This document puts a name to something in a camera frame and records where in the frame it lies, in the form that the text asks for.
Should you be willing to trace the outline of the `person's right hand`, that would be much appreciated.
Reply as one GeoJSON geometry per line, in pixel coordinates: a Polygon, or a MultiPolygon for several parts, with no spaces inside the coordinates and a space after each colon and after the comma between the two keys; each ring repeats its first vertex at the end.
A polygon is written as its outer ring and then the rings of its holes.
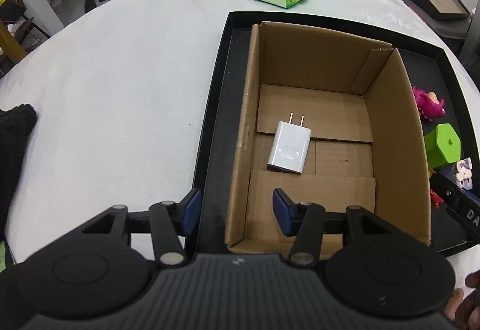
{"type": "Polygon", "coordinates": [[[479,271],[466,276],[465,286],[473,291],[465,298],[462,289],[455,289],[445,307],[444,315],[459,329],[479,330],[479,271]]]}

